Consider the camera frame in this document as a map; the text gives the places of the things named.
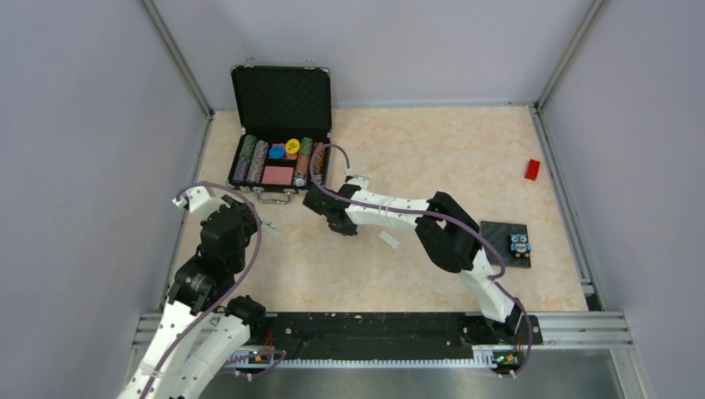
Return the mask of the white battery cover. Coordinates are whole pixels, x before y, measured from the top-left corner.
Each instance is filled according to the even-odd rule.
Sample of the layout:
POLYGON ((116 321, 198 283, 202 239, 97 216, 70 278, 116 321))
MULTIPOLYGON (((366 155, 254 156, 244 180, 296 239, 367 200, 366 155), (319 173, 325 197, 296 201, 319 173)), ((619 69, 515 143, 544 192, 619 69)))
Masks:
POLYGON ((378 236, 381 240, 383 240, 393 249, 396 249, 400 244, 400 242, 395 237, 393 237, 390 233, 385 230, 382 230, 378 236))

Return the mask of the white remote control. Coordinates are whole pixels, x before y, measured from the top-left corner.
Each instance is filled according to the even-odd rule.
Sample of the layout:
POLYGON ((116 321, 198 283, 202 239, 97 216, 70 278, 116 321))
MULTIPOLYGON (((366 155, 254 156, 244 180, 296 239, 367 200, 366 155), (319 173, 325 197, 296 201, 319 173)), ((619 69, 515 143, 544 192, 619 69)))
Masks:
POLYGON ((268 231, 271 231, 273 234, 277 234, 279 232, 279 227, 276 225, 276 223, 269 221, 269 220, 261 220, 261 227, 262 229, 266 229, 268 231))

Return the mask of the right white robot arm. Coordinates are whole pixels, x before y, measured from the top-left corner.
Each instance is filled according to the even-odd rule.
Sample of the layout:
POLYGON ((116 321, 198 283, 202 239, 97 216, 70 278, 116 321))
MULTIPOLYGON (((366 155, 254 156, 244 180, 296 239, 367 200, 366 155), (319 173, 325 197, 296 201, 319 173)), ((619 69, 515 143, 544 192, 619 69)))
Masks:
POLYGON ((536 342, 537 324, 520 300, 500 283, 503 270, 494 270, 488 259, 487 254, 495 254, 496 249, 449 194, 403 199, 374 193, 367 184, 367 178, 358 175, 348 177, 336 192, 315 184, 304 196, 303 205, 322 215, 328 227, 343 236, 353 236, 365 225, 413 232, 431 262, 455 274, 469 289, 495 341, 526 347, 536 342))

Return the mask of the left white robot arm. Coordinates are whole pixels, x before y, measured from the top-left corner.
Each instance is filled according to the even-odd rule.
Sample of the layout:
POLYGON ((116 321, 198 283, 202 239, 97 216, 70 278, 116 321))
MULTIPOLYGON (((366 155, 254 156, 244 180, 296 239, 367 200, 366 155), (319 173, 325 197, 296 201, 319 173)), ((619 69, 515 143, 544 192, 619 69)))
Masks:
POLYGON ((155 335, 121 398, 198 398, 237 349, 265 336, 264 307, 237 297, 214 332, 196 342, 254 266, 263 240, 254 204, 231 188, 218 196, 216 186, 193 184, 173 199, 200 222, 200 244, 175 273, 155 335))

